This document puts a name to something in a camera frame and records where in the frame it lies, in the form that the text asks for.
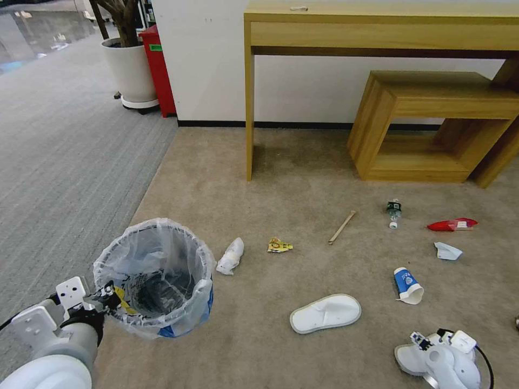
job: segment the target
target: bottle label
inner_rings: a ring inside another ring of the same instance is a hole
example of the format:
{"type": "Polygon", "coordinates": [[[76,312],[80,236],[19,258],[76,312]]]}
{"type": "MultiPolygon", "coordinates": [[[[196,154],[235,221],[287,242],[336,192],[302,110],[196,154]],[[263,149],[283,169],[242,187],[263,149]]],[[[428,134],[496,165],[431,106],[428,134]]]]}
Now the bottle label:
{"type": "Polygon", "coordinates": [[[387,206],[386,210],[388,212],[393,211],[393,210],[402,212],[402,204],[397,203],[397,202],[388,202],[388,206],[387,206]]]}

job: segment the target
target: red snack wrapper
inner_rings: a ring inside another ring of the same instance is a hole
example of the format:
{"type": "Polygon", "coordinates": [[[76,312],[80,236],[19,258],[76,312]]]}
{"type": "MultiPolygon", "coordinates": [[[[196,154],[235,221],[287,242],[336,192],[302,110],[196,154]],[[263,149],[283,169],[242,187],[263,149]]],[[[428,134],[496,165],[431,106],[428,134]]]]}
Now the red snack wrapper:
{"type": "Polygon", "coordinates": [[[427,228],[433,231],[472,230],[476,224],[478,224],[478,222],[473,219],[458,218],[432,223],[429,224],[427,228]]]}

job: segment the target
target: trash can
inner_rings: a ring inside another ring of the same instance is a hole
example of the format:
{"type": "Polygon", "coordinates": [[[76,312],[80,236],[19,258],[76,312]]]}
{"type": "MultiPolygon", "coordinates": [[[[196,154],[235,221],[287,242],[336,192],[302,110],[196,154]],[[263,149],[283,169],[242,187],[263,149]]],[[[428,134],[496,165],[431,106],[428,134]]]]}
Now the trash can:
{"type": "Polygon", "coordinates": [[[127,331],[147,338],[181,336],[209,318],[216,263],[206,244],[170,219],[128,227],[94,262],[96,289],[114,282],[127,331]]]}
{"type": "Polygon", "coordinates": [[[168,114],[176,115],[175,101],[171,92],[168,69],[162,54],[161,39],[158,36],[157,25],[154,25],[139,34],[144,43],[148,63],[150,64],[151,78],[157,92],[158,103],[161,106],[162,117],[168,114]]]}

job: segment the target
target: red trash bin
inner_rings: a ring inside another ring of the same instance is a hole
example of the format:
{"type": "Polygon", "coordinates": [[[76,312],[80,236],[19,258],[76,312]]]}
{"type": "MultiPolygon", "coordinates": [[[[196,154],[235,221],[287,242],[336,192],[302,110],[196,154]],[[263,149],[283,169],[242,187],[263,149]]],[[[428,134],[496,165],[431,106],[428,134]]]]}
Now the red trash bin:
{"type": "Polygon", "coordinates": [[[171,92],[171,84],[169,83],[168,70],[166,62],[162,54],[161,40],[158,36],[157,25],[154,25],[141,32],[148,63],[150,64],[151,77],[157,92],[158,103],[161,106],[162,117],[168,114],[176,115],[175,101],[171,92]]]}

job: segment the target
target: black cable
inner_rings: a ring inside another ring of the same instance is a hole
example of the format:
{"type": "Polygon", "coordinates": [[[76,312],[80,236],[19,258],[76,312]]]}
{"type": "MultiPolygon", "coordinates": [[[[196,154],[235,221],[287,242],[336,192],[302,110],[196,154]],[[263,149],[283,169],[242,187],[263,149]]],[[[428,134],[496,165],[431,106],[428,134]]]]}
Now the black cable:
{"type": "Polygon", "coordinates": [[[4,328],[6,328],[9,324],[11,324],[11,320],[13,320],[15,318],[15,316],[18,315],[18,313],[14,314],[9,319],[7,319],[4,323],[2,323],[2,325],[0,326],[0,331],[3,330],[4,328]]]}
{"type": "Polygon", "coordinates": [[[490,373],[490,386],[488,387],[488,389],[493,389],[494,388],[494,372],[492,371],[492,366],[490,364],[490,361],[488,360],[487,356],[485,355],[483,350],[480,349],[480,347],[478,345],[476,345],[476,350],[478,350],[480,352],[481,356],[483,357],[483,359],[487,363],[488,372],[490,373]]]}

